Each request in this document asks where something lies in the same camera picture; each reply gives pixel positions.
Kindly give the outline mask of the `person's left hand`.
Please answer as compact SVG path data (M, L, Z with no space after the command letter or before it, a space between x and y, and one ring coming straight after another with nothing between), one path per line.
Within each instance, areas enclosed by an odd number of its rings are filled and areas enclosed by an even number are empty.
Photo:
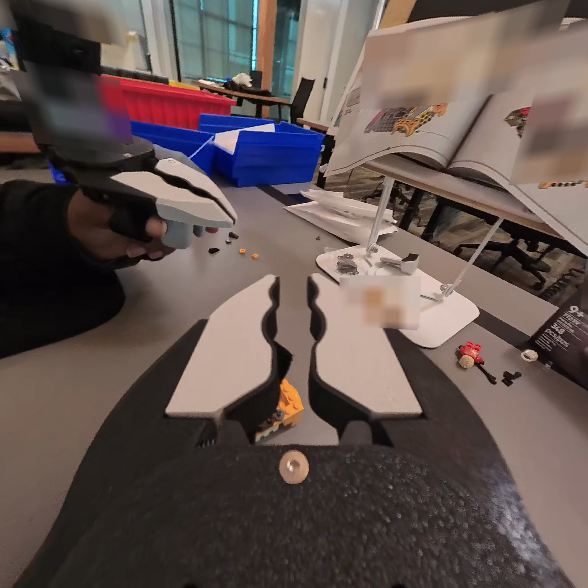
M77 190L68 205L67 219L70 234L82 248L103 262L115 262L122 267L137 265L140 261L159 261L174 253L175 248L166 246L162 239L167 224L160 217L150 217L145 224L148 242L115 233L108 222L114 210L95 202Z

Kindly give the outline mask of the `white paper sheet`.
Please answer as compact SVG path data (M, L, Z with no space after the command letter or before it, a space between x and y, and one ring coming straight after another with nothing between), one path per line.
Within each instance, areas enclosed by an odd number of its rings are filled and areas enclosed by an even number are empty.
M237 146L245 142L245 139L249 139L251 136L257 138L257 135L267 135L275 133L275 124L266 123L261 125L249 126L246 128L232 129L223 132L216 133L213 139L213 143L218 148L227 151L228 153L234 154Z

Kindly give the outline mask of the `black office chair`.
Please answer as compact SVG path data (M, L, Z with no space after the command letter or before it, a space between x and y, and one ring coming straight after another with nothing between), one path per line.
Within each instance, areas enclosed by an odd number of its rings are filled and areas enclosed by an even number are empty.
M305 77L300 79L298 89L289 107L291 124L298 125L298 119L304 117L305 108L310 99L314 84L314 79L307 79Z
M501 263L508 258L512 258L518 262L522 270L531 274L536 279L532 289L540 292L546 285L545 274L550 272L550 265L544 262L544 257L554 250L554 247L547 246L544 251L540 252L539 256L533 257L531 254L539 252L539 242L522 239L523 228L516 229L514 223L511 222L506 222L506 224L508 228L507 232L511 237L510 241L499 242L488 240L483 247L483 251L497 252L500 254L489 272L494 273Z

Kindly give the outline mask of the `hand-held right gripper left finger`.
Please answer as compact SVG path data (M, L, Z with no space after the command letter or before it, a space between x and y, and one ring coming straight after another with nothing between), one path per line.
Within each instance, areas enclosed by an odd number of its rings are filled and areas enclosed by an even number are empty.
M220 305L165 409L166 417L238 422L253 442L275 412L292 353L276 342L281 282L265 275Z

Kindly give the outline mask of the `loose grey black-edged part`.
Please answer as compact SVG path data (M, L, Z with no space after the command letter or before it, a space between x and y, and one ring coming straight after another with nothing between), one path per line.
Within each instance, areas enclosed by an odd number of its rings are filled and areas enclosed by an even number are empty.
M413 275L418 269L419 258L420 256L418 254L408 254L401 259L393 259L382 256L379 260L379 263L398 269L405 275Z

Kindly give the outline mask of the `lego instruction booklet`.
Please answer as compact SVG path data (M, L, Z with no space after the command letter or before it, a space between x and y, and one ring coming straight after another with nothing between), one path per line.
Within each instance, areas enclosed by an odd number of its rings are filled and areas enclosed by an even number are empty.
M406 175L498 187L587 254L587 22L540 1L368 34L327 174L384 156Z

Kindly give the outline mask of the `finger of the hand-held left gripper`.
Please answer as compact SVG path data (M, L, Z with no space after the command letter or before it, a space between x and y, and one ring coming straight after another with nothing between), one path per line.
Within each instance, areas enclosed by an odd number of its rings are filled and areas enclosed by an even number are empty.
M189 185L178 187L152 172L122 172L112 180L154 199L157 213L167 220L203 227L231 228L233 210L229 203Z
M192 194L200 197L195 203L196 211L193 216L201 218L205 226L214 226L212 212L205 212L205 202L214 202L218 210L226 217L219 226L234 226L238 220L232 204L224 193L207 175L187 166L173 158L165 158L155 165L156 172L167 181L177 187L182 187Z

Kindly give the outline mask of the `red plastic bin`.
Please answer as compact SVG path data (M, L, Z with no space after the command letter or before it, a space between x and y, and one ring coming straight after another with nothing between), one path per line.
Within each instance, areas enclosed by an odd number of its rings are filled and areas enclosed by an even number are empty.
M195 88L103 75L121 85L129 119L174 128L198 130L201 114L231 114L236 101Z

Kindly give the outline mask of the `orange black lego car chassis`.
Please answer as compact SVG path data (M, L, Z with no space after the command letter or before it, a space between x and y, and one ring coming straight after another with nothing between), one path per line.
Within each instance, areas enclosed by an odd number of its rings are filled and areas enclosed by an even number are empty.
M277 408L269 418L258 426L254 443L260 443L281 429L295 427L302 419L304 410L298 390L286 378L283 378Z

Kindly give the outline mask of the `white book stand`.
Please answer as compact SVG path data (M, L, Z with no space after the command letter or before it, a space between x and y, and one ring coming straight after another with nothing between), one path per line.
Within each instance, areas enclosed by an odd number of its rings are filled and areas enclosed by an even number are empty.
M436 349L479 316L478 307L455 291L503 222L503 218L496 220L470 260L453 280L443 283L428 275L421 268L421 255L416 272L405 275L398 269L380 264L379 260L382 256L401 259L408 254L401 257L376 244L393 187L394 180L386 178L367 245L320 254L316 262L336 283L343 284L343 293L348 296L348 302L355 305L356 318L363 318L369 326L397 328L421 348ZM347 252L364 255L366 275L336 274L336 258Z

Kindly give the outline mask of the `red lego minifigure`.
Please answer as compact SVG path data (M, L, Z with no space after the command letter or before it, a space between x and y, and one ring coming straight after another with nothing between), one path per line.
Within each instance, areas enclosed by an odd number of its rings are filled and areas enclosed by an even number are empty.
M464 345L458 346L456 349L458 365L462 369L470 369L474 366L484 366L481 349L481 345L469 341Z

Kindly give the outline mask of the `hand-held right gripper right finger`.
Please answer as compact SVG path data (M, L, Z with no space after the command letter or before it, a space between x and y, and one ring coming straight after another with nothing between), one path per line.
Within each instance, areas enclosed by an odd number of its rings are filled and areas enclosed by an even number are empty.
M423 408L384 329L362 326L345 308L338 284L322 274L307 279L313 338L308 396L313 412L339 440L364 423L384 442L386 422L416 420Z

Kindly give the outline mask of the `clear bag of screws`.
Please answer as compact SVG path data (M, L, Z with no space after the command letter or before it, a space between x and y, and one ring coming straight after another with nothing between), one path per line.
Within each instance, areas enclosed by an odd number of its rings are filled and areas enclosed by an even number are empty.
M337 256L334 269L339 276L366 275L368 270L365 261L364 255L347 252Z

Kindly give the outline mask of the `black lego set box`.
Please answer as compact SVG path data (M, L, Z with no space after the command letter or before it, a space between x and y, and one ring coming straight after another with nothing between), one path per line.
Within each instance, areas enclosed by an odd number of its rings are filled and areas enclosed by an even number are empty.
M587 390L587 307L577 290L533 334L539 361Z

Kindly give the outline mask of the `brown wooden desk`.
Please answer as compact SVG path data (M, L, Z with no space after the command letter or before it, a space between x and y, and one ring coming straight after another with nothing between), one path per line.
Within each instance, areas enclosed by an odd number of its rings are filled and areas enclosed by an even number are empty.
M268 118L268 115L263 114L263 108L276 106L279 115L278 120L282 121L282 108L292 107L292 103L288 102L286 99L283 98L278 98L275 96L265 96L260 95L258 93L232 91L230 89L226 89L224 86L206 80L198 80L196 82L196 86L200 90L204 90L209 93L213 93L230 99L236 99L236 105L238 107L242 106L242 102L244 100L250 102L255 106L256 118Z

